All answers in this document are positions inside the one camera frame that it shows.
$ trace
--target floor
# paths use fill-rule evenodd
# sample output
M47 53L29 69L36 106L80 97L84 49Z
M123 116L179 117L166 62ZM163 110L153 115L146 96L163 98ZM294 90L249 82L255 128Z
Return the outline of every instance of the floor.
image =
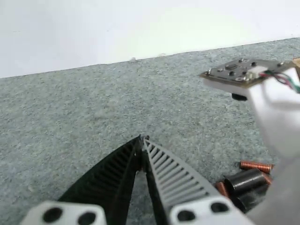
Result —
M203 85L199 74L238 57L291 60L300 38L0 79L0 221L55 200L138 134L210 182L241 159L276 163L247 102ZM146 180L135 182L127 224L155 224Z

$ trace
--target black cylinder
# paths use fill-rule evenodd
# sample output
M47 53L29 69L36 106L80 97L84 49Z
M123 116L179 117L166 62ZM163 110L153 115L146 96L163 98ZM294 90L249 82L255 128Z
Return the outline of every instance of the black cylinder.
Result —
M263 201L263 197L266 195L268 187L269 185L267 184L262 185L245 194L232 197L231 200L237 208L246 213Z
M255 168L227 177L224 183L230 194L240 194L265 184L266 179L263 173Z

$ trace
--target copper coil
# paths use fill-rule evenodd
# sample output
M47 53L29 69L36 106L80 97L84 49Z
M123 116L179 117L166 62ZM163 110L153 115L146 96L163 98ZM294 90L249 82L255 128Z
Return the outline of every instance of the copper coil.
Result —
M216 183L216 188L220 192L221 195L229 198L229 194L223 182Z
M274 164L265 164L265 163L256 163L256 162L249 162L249 161L241 161L240 168L244 170L249 170L253 168L257 168L264 173L270 174L271 170L273 169Z
M266 183L268 184L268 185L271 185L272 184L272 178L269 176L269 175L267 175L267 174L265 174L264 172L262 173L262 175L263 175L263 177L266 179Z

